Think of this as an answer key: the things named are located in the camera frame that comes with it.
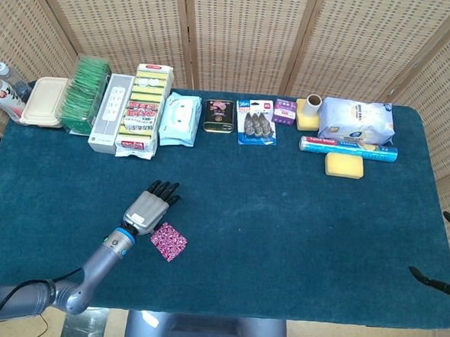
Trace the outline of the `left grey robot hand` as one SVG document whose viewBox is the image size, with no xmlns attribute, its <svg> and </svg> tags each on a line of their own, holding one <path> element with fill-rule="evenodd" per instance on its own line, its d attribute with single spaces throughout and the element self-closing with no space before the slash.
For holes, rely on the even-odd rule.
<svg viewBox="0 0 450 337">
<path fill-rule="evenodd" d="M 153 233 L 166 211 L 179 201 L 175 194 L 179 185 L 154 181 L 125 211 L 122 227 L 134 235 Z"/>
</svg>

